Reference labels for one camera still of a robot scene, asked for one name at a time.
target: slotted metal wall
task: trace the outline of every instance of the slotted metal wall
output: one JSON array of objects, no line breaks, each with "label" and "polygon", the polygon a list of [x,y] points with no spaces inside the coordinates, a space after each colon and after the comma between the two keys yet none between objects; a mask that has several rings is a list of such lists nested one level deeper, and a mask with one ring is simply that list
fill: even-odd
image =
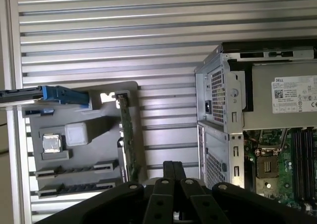
[{"label": "slotted metal wall", "polygon": [[[219,42],[317,34],[317,0],[2,1],[7,89],[137,81],[150,177],[162,176],[164,160],[198,176],[194,68]],[[8,118],[12,170],[21,170],[12,178],[14,198],[23,197],[16,223],[94,195],[39,200],[29,127],[19,113]]]}]

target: ventilation grille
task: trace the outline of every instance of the ventilation grille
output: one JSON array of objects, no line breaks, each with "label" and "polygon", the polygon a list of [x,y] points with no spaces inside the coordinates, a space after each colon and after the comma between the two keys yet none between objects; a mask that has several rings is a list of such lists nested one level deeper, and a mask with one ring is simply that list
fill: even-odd
[{"label": "ventilation grille", "polygon": [[215,121],[221,123],[223,123],[223,106],[225,105],[225,89],[223,83],[223,69],[211,75],[212,115]]},{"label": "ventilation grille", "polygon": [[207,166],[207,188],[212,188],[219,182],[225,182],[225,176],[221,173],[221,162],[217,160],[210,152],[206,156]]}]

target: motherboard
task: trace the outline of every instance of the motherboard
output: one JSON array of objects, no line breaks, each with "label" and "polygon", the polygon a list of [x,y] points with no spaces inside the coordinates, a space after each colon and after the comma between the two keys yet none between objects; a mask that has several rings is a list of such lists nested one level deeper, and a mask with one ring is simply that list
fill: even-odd
[{"label": "motherboard", "polygon": [[317,216],[317,130],[245,131],[244,154],[246,188]]}]

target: expansion slot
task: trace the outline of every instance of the expansion slot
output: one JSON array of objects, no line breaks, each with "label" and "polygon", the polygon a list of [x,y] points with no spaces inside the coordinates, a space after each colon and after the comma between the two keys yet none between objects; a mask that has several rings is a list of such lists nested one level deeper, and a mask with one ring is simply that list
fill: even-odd
[{"label": "expansion slot", "polygon": [[305,200],[315,199],[315,172],[313,158],[313,132],[306,130],[302,132],[304,149],[304,174],[305,174]]},{"label": "expansion slot", "polygon": [[292,133],[293,191],[296,201],[304,201],[304,164],[301,131]]},{"label": "expansion slot", "polygon": [[297,130],[292,133],[293,187],[295,200],[315,201],[315,171],[312,130]]}]

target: sticker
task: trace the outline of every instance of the sticker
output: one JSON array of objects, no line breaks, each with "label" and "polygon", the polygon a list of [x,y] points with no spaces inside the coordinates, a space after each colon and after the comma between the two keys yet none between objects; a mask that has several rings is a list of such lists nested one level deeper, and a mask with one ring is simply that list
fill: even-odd
[{"label": "sticker", "polygon": [[272,104],[273,113],[316,112],[317,76],[275,78]]}]

